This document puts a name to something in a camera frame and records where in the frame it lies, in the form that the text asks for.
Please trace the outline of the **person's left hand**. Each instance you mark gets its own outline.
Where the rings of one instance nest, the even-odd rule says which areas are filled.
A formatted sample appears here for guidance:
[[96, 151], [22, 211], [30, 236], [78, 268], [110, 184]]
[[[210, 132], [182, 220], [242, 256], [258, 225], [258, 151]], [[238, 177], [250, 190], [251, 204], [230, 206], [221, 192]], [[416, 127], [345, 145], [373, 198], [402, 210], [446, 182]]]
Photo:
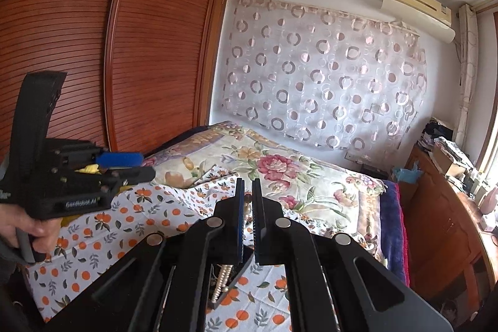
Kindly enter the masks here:
[[31, 218], [25, 210], [16, 205], [1, 204], [0, 233], [1, 240], [9, 247], [18, 248], [16, 230], [27, 232], [35, 239], [32, 242], [35, 251], [50, 254], [57, 245], [62, 220], [53, 218], [46, 221]]

